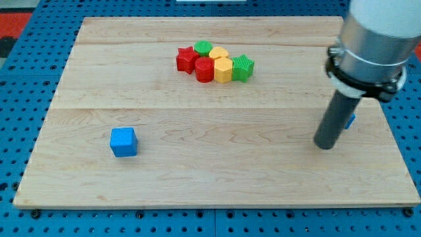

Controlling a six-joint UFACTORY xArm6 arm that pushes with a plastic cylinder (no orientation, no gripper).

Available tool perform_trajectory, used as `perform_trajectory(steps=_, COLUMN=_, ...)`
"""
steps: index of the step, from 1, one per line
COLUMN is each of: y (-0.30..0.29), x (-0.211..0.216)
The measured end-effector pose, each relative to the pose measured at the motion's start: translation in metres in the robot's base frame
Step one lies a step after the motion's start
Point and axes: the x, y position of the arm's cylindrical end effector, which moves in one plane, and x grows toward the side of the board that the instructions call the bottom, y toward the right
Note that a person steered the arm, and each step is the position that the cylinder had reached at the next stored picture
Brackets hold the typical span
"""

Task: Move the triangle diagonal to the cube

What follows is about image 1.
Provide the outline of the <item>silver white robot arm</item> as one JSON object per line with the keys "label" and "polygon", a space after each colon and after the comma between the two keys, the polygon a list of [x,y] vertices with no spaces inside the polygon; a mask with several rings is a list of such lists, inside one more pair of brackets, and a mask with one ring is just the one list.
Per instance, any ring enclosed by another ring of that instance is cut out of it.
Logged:
{"label": "silver white robot arm", "polygon": [[404,86],[419,42],[420,0],[351,0],[326,73],[344,96],[388,102]]}

